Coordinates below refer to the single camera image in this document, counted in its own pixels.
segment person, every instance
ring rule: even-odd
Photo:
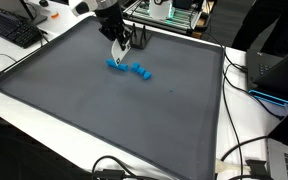
[[[288,55],[288,0],[257,0],[247,13],[232,48],[246,51],[257,36],[276,20],[261,52],[285,57]]]

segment white desk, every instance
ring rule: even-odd
[[[57,19],[49,18],[46,22],[38,25],[41,29],[49,33],[49,39],[53,39],[62,34],[83,18],[74,17],[67,6],[52,2],[49,3],[50,6],[44,9],[42,13],[49,15],[50,11],[58,11],[60,14]],[[176,36],[206,43],[181,35]],[[0,53],[8,54],[18,60],[38,49],[39,46],[40,44],[37,43],[28,49],[22,49],[0,38]],[[228,48],[227,53],[233,62],[238,64],[245,63],[244,52]],[[11,60],[0,57],[0,70],[11,64]],[[231,68],[228,72],[228,78],[233,84],[245,88],[245,75],[238,70]],[[263,108],[251,98],[231,88],[228,84],[226,85],[225,90],[228,106],[238,131],[240,141],[267,135],[268,132],[278,124],[278,120],[264,111]],[[268,108],[277,114],[286,113],[283,108],[275,105],[268,104]],[[0,94],[0,117],[83,169],[90,170],[99,157],[112,155],[132,167],[132,170],[137,175],[146,175],[159,179],[172,178],[133,155],[3,94]],[[222,101],[217,131],[216,157],[220,158],[234,145],[236,145],[236,139]],[[244,158],[266,160],[265,149],[264,141],[259,141],[244,146],[242,151]],[[238,151],[232,153],[232,155],[227,158],[226,162],[239,164]],[[110,160],[104,160],[98,167],[119,168],[116,163]],[[239,171],[226,171],[221,173],[218,179],[229,179],[239,175],[239,173]]]

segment gray mat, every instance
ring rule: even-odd
[[[153,33],[122,61],[150,71],[145,81],[106,65],[99,27],[85,19],[2,75],[0,92],[180,179],[213,179],[222,49]]]

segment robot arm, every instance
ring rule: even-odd
[[[113,58],[118,65],[130,49],[131,31],[125,26],[122,11],[117,0],[71,0],[72,12],[78,16],[94,11],[101,23],[100,32],[110,41],[115,41],[112,47]]]

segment blue block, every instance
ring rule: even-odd
[[[145,72],[146,72],[146,70],[144,68],[140,67],[137,69],[137,73],[140,74],[141,76],[143,76]]]
[[[113,68],[119,69],[121,71],[127,71],[128,70],[128,65],[127,64],[119,64],[116,66],[115,61],[113,59],[107,59],[106,64],[108,66],[111,66]]]
[[[145,79],[145,80],[148,80],[149,78],[151,78],[152,77],[152,73],[150,73],[150,72],[145,72],[144,73],[144,75],[143,75],[143,78]]]
[[[140,67],[140,63],[135,62],[135,63],[133,63],[131,70],[132,70],[133,72],[137,72],[137,70],[138,70],[139,67]]]

